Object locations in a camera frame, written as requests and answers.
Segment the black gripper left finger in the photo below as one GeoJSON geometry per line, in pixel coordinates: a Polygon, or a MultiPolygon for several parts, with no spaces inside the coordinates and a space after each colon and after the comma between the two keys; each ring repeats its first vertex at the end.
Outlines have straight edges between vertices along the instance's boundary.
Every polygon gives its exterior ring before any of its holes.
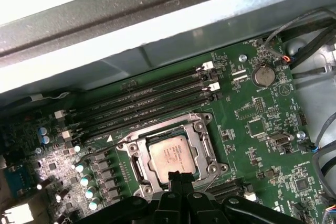
{"type": "Polygon", "coordinates": [[[169,172],[169,190],[155,193],[150,201],[132,196],[76,223],[180,223],[184,174],[169,172]]]}

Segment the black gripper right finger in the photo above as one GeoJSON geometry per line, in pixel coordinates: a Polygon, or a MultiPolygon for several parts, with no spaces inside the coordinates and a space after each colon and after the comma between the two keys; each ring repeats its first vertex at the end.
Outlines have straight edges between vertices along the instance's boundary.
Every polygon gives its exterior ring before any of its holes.
{"type": "Polygon", "coordinates": [[[210,195],[196,192],[191,173],[182,173],[182,192],[192,223],[303,223],[303,221],[278,212],[240,196],[230,196],[221,204],[210,195]]]}

